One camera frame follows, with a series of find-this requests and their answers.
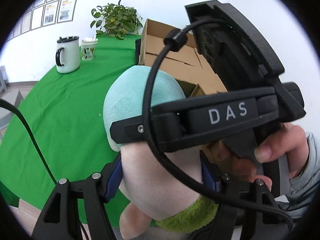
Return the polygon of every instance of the open box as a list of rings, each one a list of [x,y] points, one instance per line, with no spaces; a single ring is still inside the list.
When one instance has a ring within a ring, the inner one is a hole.
[[[147,19],[141,36],[139,65],[152,66],[164,48],[163,39],[174,27]],[[170,51],[163,60],[160,70],[173,76],[181,86],[186,98],[226,92],[222,81],[205,58],[198,54],[194,36],[187,34],[188,41],[179,52]],[[230,171],[229,162],[218,160],[218,141],[201,145],[208,160],[218,164],[224,172]]]

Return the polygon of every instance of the human hand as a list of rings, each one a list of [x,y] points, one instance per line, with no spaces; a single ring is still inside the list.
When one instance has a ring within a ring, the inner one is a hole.
[[[309,155],[305,131],[300,126],[284,123],[279,131],[269,135],[254,151],[259,163],[274,161],[285,153],[287,153],[288,157],[289,178],[292,179],[300,175],[304,170]],[[228,157],[230,157],[231,169],[234,175],[249,182],[262,179],[271,190],[272,181],[270,178],[257,175],[257,169],[252,161],[239,159],[220,141],[218,158],[223,161]]]

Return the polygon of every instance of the paper cup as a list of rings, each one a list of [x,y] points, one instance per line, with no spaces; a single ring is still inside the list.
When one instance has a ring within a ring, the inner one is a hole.
[[[81,41],[81,57],[82,60],[93,60],[96,51],[98,39],[95,41]]]

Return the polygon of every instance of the pothos plant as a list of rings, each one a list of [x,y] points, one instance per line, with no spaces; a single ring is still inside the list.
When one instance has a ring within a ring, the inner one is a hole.
[[[138,34],[138,28],[142,26],[142,17],[137,17],[137,10],[133,7],[125,7],[120,4],[108,3],[108,5],[93,8],[91,14],[96,20],[90,24],[99,28],[96,30],[97,36],[107,34],[114,35],[119,40],[125,39],[127,32]]]

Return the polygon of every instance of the plush toy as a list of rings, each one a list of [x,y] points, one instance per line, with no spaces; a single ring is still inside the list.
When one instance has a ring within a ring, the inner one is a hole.
[[[116,144],[110,136],[112,122],[142,114],[142,100],[150,67],[133,66],[110,87],[103,106],[103,120],[111,148],[121,151],[123,179],[119,189],[131,201],[120,216],[123,239],[142,234],[151,220],[168,231],[189,233],[215,217],[217,206],[175,179],[158,162],[146,142]],[[159,71],[151,105],[184,99],[177,81]],[[166,153],[190,177],[202,183],[199,147]]]

